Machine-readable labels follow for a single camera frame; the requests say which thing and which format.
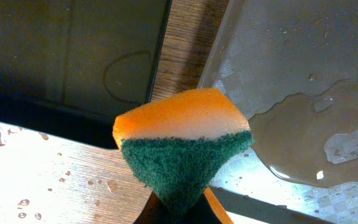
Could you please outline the orange green sponge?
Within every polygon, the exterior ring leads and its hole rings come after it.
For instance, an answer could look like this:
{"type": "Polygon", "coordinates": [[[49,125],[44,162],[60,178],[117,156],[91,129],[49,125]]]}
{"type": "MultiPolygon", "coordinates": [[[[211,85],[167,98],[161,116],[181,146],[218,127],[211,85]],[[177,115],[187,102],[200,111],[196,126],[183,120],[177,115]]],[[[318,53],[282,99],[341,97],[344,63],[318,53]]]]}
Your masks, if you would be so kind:
{"type": "Polygon", "coordinates": [[[209,182],[254,140],[220,90],[187,90],[130,110],[115,119],[112,135],[133,175],[163,204],[161,223],[195,223],[203,194],[220,222],[231,222],[209,182]]]}

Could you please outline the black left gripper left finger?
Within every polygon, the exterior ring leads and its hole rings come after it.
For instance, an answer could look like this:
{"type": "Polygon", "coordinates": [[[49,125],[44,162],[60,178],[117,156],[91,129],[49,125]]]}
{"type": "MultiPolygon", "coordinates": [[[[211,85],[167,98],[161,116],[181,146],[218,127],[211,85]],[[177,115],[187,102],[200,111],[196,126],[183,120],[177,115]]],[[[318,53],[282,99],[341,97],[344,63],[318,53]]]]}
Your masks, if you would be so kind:
{"type": "Polygon", "coordinates": [[[134,221],[134,224],[158,224],[162,221],[163,204],[155,192],[152,192],[140,215],[134,221]]]}

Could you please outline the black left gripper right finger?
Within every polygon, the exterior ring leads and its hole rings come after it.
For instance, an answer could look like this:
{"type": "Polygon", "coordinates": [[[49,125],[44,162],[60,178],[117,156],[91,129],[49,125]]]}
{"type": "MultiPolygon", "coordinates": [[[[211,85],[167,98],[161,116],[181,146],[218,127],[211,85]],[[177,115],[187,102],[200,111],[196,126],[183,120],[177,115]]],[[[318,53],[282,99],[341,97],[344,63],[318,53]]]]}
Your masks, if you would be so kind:
{"type": "Polygon", "coordinates": [[[204,194],[194,205],[194,219],[197,224],[221,224],[204,194]]]}

